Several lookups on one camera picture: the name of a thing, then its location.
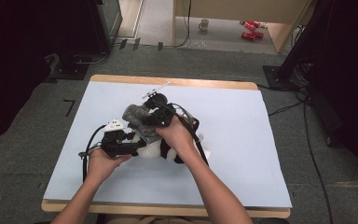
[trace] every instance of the black cable on floor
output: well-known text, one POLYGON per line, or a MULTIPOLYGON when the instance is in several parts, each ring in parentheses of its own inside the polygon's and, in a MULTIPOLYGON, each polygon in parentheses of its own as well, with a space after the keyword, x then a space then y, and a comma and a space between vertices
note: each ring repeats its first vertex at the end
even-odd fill
POLYGON ((270 116, 273 116, 273 115, 282 113, 282 112, 284 112, 284 111, 286 111, 286 110, 288 110, 288 109, 290 109, 290 108, 293 108, 293 107, 295 107, 295 106, 297 106, 297 105, 301 105, 302 103, 303 103, 303 102, 300 101, 300 102, 298 102, 298 103, 296 103, 296 104, 294 104, 294 105, 289 105, 289 106, 285 106, 285 107, 283 107, 283 108, 277 109, 277 110, 275 110, 274 112, 268 114, 268 116, 270 117, 270 116))
POLYGON ((298 87, 296 89, 281 89, 281 88, 271 88, 271 87, 263 86, 261 84, 256 84, 256 85, 258 88, 263 88, 271 91, 299 91, 300 89, 304 88, 304 87, 298 87))
POLYGON ((307 102, 304 102, 304 111, 303 112, 304 112, 305 132, 307 135, 307 142, 308 142, 308 147, 310 150, 310 157, 312 158, 313 166, 315 167, 316 173, 318 174, 319 181, 321 182, 322 189, 324 191, 324 198, 326 199, 326 205, 327 205, 327 210, 328 210, 328 216, 330 218, 330 224, 333 224, 333 214, 331 212, 331 206, 330 206, 330 201, 328 199, 327 191, 324 186, 324 180, 322 179, 321 172, 319 171, 318 165, 316 164, 315 157, 313 156, 312 147, 310 146, 310 131, 308 129, 306 107, 307 107, 307 102))

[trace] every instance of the finger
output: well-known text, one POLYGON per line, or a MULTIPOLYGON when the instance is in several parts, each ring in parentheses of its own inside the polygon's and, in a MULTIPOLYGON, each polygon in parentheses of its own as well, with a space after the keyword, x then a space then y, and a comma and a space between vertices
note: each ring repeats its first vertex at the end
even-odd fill
POLYGON ((123 155, 123 156, 120 156, 120 157, 116 157, 115 161, 117 161, 118 164, 121 164, 122 162, 127 161, 127 160, 129 160, 131 158, 132 158, 132 155, 123 155))
POLYGON ((156 128, 156 133, 158 133, 158 134, 162 134, 162 131, 164 130, 164 128, 159 128, 159 127, 157 127, 156 128))
POLYGON ((97 147, 97 148, 93 149, 89 155, 94 157, 94 156, 103 155, 103 154, 106 154, 106 153, 100 147, 97 147))

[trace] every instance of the gray carpet floor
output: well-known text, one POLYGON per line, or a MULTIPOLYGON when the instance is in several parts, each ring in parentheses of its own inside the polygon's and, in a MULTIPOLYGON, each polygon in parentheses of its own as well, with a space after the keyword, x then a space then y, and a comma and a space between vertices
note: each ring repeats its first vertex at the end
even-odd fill
MULTIPOLYGON (((251 81, 267 85, 262 65, 281 65, 284 56, 202 49, 140 47, 114 49, 91 65, 84 80, 42 83, 0 136, 0 223, 36 223, 56 214, 41 201, 76 115, 88 80, 95 74, 251 81), (70 103, 75 105, 67 115, 70 103)), ((268 112, 297 102, 293 92, 261 89, 268 112)), ((303 105, 270 117, 283 176, 293 209, 290 223, 329 223, 324 193, 310 157, 303 105)), ((358 223, 358 159, 346 148, 325 144, 324 126, 305 106, 310 142, 322 173, 334 223, 358 223)), ((87 223, 96 216, 90 214, 87 223)))

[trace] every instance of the stuffed toy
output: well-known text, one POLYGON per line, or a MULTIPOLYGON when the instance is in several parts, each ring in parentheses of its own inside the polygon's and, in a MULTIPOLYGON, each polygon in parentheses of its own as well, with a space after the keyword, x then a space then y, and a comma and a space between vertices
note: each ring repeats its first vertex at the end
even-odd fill
MULTIPOLYGON (((146 159, 160 156, 167 161, 184 163, 176 151, 168 146, 165 140, 156 133, 156 126, 144 125, 144 120, 150 115, 150 109, 144 105, 129 105, 123 113, 122 118, 129 123, 128 127, 135 132, 131 141, 138 142, 143 139, 147 143, 145 147, 138 148, 137 154, 146 159)), ((199 128, 200 122, 194 119, 192 126, 195 132, 199 128)))

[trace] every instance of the white table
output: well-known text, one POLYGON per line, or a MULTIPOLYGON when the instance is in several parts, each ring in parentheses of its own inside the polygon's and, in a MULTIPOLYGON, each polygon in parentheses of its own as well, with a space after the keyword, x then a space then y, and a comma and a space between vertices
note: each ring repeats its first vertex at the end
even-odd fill
MULTIPOLYGON (((251 217, 288 217, 291 202, 269 117, 254 83, 96 75, 86 89, 48 183, 42 208, 61 211, 82 183, 84 151, 96 128, 121 119, 130 104, 170 81, 160 92, 200 120, 211 169, 237 195, 251 217)), ((94 142, 103 134, 95 136, 94 142)), ((132 158, 99 188, 92 213, 205 217, 197 186, 185 165, 162 158, 132 158)))

